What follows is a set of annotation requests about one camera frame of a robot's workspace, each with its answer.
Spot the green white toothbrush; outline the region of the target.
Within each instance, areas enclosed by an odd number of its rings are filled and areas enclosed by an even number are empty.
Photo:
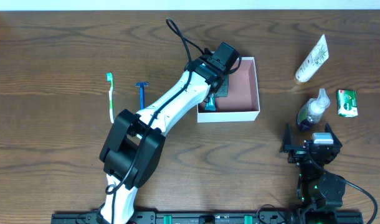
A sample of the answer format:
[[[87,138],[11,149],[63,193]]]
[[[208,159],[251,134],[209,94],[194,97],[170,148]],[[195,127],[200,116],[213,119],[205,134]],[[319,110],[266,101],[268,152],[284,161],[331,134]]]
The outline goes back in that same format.
[[[109,115],[110,115],[110,122],[114,123],[114,109],[113,109],[113,91],[114,91],[114,78],[113,74],[111,72],[106,74],[107,81],[110,83],[110,89],[108,91],[108,97],[109,97]]]

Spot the blue disposable razor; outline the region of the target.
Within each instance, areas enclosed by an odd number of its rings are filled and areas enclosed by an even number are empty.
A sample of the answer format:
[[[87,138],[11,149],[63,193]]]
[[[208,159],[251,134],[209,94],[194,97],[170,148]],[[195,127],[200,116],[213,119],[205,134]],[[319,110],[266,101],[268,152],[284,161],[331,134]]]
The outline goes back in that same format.
[[[148,86],[148,82],[136,82],[135,86],[140,89],[140,109],[145,108],[145,87]]]

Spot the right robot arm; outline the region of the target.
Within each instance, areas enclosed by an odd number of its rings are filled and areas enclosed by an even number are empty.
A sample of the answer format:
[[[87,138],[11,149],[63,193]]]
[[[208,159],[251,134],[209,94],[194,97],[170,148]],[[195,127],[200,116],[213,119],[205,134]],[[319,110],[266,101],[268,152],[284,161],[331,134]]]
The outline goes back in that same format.
[[[297,197],[303,205],[294,212],[299,223],[335,222],[335,209],[343,205],[345,183],[337,175],[324,170],[340,153],[342,143],[329,124],[323,133],[313,133],[311,140],[297,146],[292,129],[286,125],[281,153],[287,153],[287,162],[300,168]]]

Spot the red teal toothpaste tube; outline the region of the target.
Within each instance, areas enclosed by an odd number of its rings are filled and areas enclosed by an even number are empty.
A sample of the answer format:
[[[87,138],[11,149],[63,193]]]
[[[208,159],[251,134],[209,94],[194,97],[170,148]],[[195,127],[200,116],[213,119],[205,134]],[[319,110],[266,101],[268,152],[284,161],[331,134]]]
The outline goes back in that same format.
[[[205,107],[204,109],[206,111],[216,111],[216,99],[214,95],[210,95],[205,100]]]

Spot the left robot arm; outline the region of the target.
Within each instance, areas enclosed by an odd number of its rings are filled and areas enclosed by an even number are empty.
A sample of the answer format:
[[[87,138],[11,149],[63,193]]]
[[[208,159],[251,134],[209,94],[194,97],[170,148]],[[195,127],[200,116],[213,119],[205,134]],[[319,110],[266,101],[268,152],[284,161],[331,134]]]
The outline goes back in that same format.
[[[127,223],[135,212],[137,191],[158,166],[166,135],[193,107],[216,92],[242,59],[202,55],[191,61],[178,82],[151,105],[120,112],[112,122],[99,159],[107,175],[100,223]]]

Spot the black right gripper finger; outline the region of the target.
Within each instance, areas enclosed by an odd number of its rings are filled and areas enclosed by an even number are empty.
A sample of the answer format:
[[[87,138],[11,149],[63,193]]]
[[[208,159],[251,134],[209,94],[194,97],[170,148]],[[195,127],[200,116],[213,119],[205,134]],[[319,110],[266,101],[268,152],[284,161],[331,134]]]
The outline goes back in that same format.
[[[340,140],[339,140],[339,139],[337,138],[337,136],[334,134],[334,132],[333,132],[333,130],[331,129],[329,123],[326,123],[326,124],[325,124],[325,132],[331,134],[331,137],[333,138],[333,143],[334,143],[334,144],[339,144],[339,143],[340,143]]]
[[[293,141],[292,129],[289,123],[286,124],[285,135],[282,141],[282,147],[291,146]]]

